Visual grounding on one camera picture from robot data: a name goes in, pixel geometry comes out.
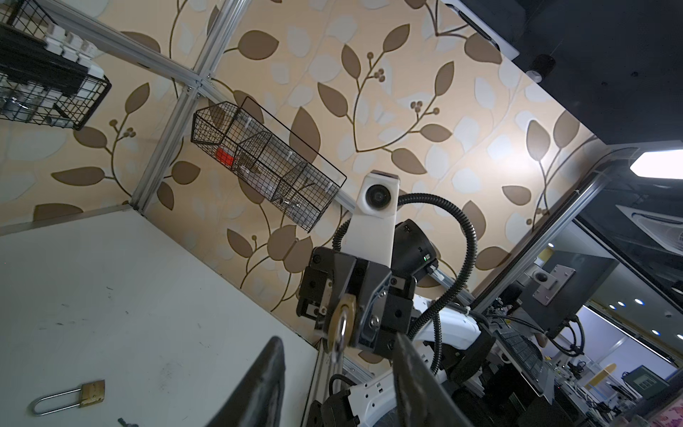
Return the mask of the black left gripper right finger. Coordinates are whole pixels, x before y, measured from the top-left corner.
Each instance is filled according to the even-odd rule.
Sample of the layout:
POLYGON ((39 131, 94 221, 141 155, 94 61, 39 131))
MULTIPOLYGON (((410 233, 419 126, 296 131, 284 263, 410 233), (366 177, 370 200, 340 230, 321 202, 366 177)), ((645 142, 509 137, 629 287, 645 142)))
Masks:
POLYGON ((393 377, 400 426, 472 425, 404 334, 395 339, 393 377))

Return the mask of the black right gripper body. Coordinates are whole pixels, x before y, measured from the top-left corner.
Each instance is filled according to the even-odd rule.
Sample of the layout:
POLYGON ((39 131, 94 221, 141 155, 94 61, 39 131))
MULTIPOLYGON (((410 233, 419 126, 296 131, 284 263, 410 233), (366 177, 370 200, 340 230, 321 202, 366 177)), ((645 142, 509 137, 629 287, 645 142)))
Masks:
POLYGON ((375 355, 393 354, 398 334, 412 322, 416 279, 379 263, 327 247, 313 250, 299 286, 296 315, 314 321, 327 340, 330 318, 344 294, 357 298, 350 343, 375 355))

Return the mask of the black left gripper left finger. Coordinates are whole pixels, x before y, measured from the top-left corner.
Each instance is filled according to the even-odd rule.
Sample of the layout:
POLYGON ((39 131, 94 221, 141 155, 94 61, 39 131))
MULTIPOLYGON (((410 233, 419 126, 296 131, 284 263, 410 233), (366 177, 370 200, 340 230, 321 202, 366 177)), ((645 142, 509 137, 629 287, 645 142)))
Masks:
POLYGON ((284 345, 273 336, 207 426, 279 426, 285 372, 284 345))

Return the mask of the brass padlock with key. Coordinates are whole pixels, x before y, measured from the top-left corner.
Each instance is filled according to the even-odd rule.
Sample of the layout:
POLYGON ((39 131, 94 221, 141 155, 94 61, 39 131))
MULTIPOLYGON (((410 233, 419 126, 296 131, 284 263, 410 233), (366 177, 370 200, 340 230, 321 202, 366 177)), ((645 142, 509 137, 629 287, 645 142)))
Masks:
POLYGON ((106 382, 97 380, 81 384, 67 391, 60 391, 36 398, 28 405, 32 416, 54 415, 69 409, 91 407, 103 403, 106 395, 106 382))

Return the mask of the small brass padlock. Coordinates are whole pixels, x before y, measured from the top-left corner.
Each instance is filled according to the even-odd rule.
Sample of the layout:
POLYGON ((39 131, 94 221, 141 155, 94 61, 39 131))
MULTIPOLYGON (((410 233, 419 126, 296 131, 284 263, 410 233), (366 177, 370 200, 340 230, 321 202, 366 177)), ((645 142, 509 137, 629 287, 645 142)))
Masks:
POLYGON ((350 343, 356 311, 357 298, 354 295, 344 294, 332 313, 327 334, 327 351, 334 364, 341 361, 343 352, 350 343))

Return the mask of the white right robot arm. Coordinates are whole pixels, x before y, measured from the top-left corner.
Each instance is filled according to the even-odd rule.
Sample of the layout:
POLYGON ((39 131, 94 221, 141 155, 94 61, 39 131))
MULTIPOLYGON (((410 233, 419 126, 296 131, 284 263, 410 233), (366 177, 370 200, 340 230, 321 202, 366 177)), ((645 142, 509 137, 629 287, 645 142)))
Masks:
POLYGON ((306 425, 472 424, 442 385, 461 385, 478 371, 494 344, 487 322, 448 304, 413 339, 407 336, 432 307, 415 287, 436 266, 436 255, 411 220, 395 229, 391 266, 343 254, 339 247, 313 250, 298 314, 315 321, 331 363, 355 347, 390 361, 392 368, 370 380, 330 372, 327 390, 309 406, 306 425))

